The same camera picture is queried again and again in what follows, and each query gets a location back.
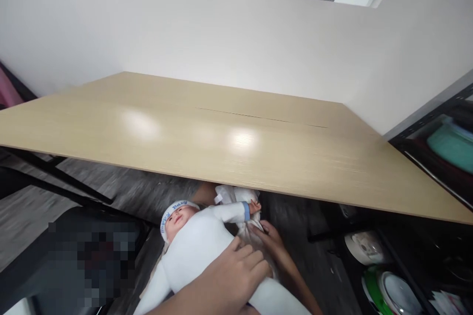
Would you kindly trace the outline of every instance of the pixelated area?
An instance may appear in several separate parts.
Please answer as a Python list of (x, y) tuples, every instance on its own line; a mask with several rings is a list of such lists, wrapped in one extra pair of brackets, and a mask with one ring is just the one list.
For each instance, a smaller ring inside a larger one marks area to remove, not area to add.
[(48, 234), (54, 240), (48, 252), (52, 288), (67, 288), (51, 290), (62, 290), (68, 297), (75, 294), (78, 307), (104, 306), (134, 288), (136, 230), (132, 223), (53, 222)]

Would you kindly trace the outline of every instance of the doll arm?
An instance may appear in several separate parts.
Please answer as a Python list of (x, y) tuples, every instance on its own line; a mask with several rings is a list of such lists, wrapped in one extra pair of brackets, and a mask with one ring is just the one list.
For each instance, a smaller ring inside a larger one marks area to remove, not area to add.
[(250, 207), (246, 202), (222, 204), (209, 207), (209, 209), (223, 222), (243, 222), (250, 220)]
[(149, 286), (133, 315), (144, 315), (153, 310), (163, 302), (166, 296), (171, 292), (169, 281), (162, 262), (158, 263), (156, 272), (149, 282)]

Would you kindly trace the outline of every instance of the teal container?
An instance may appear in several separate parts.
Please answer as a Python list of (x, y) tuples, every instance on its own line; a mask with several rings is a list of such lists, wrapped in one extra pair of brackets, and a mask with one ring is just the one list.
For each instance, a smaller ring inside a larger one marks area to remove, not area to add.
[(473, 174), (473, 133), (446, 118), (428, 139), (429, 147), (442, 159)]

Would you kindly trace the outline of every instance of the table leg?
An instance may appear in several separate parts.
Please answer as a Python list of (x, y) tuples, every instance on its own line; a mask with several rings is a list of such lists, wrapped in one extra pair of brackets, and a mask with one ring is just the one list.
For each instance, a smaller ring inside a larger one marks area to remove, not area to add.
[(96, 190), (90, 188), (89, 186), (80, 182), (79, 180), (76, 180), (75, 178), (68, 175), (64, 171), (50, 165), (47, 161), (44, 161), (43, 159), (37, 157), (33, 153), (30, 153), (29, 151), (14, 149), (14, 148), (6, 148), (6, 147), (3, 147), (3, 149), (5, 149), (10, 154), (15, 155), (16, 157), (20, 158), (21, 160), (27, 162), (28, 164), (40, 169), (41, 171), (46, 172), (47, 174), (57, 178), (58, 180), (68, 185), (71, 185), (74, 188), (77, 188), (78, 190), (84, 193), (87, 193), (88, 195), (92, 196), (93, 198), (98, 199), (99, 201), (103, 203), (112, 204), (113, 202), (113, 200), (111, 200), (110, 198), (107, 198), (103, 194), (98, 193)]
[(0, 178), (4, 177), (6, 180), (11, 179), (11, 178), (21, 179), (21, 180), (24, 180), (25, 183), (27, 183), (28, 185), (36, 186), (36, 187), (39, 187), (41, 189), (53, 192), (53, 193), (58, 194), (58, 195), (60, 195), (64, 198), (70, 199), (71, 201), (73, 201), (77, 204), (80, 204), (81, 206), (88, 207), (88, 208), (99, 209), (99, 210), (102, 210), (102, 211), (104, 211), (106, 213), (110, 213), (110, 214), (117, 214), (117, 215), (126, 216), (126, 217), (131, 218), (131, 219), (142, 221), (142, 222), (146, 223), (149, 226), (159, 227), (155, 223), (152, 223), (150, 221), (135, 217), (135, 216), (133, 216), (131, 214), (128, 214), (126, 212), (123, 212), (119, 209), (109, 207), (107, 205), (104, 205), (102, 203), (94, 201), (93, 199), (90, 199), (90, 198), (82, 196), (80, 194), (71, 192), (67, 189), (64, 189), (64, 188), (61, 188), (59, 186), (53, 185), (49, 182), (46, 182), (44, 180), (40, 180), (36, 177), (33, 177), (33, 176), (28, 175), (26, 173), (17, 171), (15, 169), (0, 166), (0, 171), (3, 172), (3, 174), (0, 174)]

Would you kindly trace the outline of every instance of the baby doll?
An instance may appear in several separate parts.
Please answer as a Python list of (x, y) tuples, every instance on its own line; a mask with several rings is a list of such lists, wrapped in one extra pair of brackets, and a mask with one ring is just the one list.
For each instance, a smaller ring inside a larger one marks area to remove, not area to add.
[[(144, 315), (157, 307), (172, 290), (197, 278), (232, 242), (226, 222), (243, 222), (261, 209), (259, 203), (238, 202), (211, 206), (200, 211), (187, 200), (173, 203), (161, 219), (161, 235), (169, 244), (156, 267), (134, 315)], [(265, 278), (249, 303), (261, 315), (309, 315), (307, 309), (282, 285)]]

